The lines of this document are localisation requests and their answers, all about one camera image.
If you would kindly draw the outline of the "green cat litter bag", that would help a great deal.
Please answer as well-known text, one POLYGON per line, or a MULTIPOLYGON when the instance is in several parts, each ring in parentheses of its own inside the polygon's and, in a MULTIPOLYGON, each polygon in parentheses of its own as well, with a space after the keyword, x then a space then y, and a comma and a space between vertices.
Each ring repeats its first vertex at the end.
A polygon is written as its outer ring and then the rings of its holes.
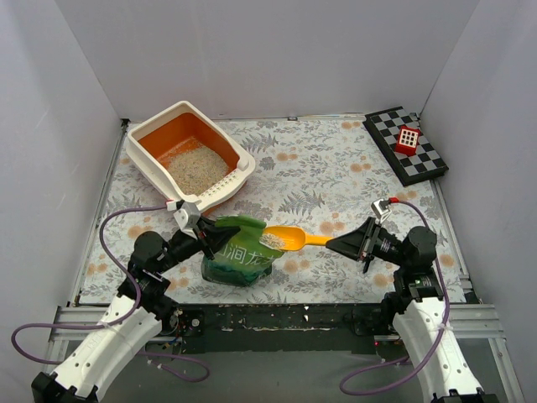
POLYGON ((273 263, 284 255, 260 242, 267 223, 256 218, 235 215, 220 216, 217 227, 239 227, 240 231, 223 246, 214 259, 204 257, 201 275, 206 281, 246 287, 272 273, 273 263))

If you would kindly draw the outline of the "yellow plastic litter scoop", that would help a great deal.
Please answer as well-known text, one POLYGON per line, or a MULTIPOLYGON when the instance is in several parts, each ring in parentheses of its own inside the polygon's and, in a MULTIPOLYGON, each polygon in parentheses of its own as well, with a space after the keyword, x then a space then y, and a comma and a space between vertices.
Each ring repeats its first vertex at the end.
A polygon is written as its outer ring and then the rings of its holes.
POLYGON ((332 237, 308 234, 304 229, 292 226, 269 226, 263 230, 259 242, 268 248, 296 252, 304 246, 324 247, 332 237))

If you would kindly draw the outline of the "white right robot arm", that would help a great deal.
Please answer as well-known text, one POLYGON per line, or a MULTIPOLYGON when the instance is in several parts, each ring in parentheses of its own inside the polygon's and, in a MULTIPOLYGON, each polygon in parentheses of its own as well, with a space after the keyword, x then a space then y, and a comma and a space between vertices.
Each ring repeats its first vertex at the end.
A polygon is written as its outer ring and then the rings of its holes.
POLYGON ((370 217, 326 247, 365 264, 378 258, 397 266, 395 290, 383 298, 379 321, 386 332, 400 336, 414 368, 405 379, 418 379, 425 402, 496 402, 469 368, 451 330, 445 284, 433 267, 436 243, 426 226, 413 227, 398 240, 370 217))

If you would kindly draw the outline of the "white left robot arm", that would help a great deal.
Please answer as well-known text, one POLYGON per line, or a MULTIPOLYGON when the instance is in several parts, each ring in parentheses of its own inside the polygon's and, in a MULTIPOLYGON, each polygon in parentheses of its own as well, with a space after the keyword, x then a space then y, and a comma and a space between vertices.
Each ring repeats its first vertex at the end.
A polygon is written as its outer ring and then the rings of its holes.
POLYGON ((177 231, 171 240, 154 231, 139 235, 117 295, 75 352, 51 373, 34 378, 34 401, 99 401, 148 341, 177 329, 179 306, 165 294, 170 282, 164 272, 199 252, 214 257, 239 231, 203 217, 192 234, 177 231))

